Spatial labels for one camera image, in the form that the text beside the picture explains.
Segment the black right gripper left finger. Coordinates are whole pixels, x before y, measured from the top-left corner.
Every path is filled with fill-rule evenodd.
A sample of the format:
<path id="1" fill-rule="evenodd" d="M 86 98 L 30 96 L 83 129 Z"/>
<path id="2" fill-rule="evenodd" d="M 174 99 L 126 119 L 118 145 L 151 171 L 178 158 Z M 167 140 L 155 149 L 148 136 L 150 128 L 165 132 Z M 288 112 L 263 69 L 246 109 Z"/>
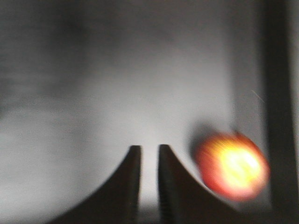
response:
<path id="1" fill-rule="evenodd" d="M 140 146 L 131 146 L 113 175 L 55 224 L 135 224 L 141 173 Z"/>

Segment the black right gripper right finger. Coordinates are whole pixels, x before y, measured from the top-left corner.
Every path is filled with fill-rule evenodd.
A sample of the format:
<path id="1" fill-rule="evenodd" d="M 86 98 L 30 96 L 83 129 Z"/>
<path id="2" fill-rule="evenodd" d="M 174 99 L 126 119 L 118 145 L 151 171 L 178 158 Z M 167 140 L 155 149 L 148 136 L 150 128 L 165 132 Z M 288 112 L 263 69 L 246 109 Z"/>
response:
<path id="1" fill-rule="evenodd" d="M 159 146 L 159 210 L 163 224 L 246 224 L 241 214 L 206 191 L 169 145 Z"/>

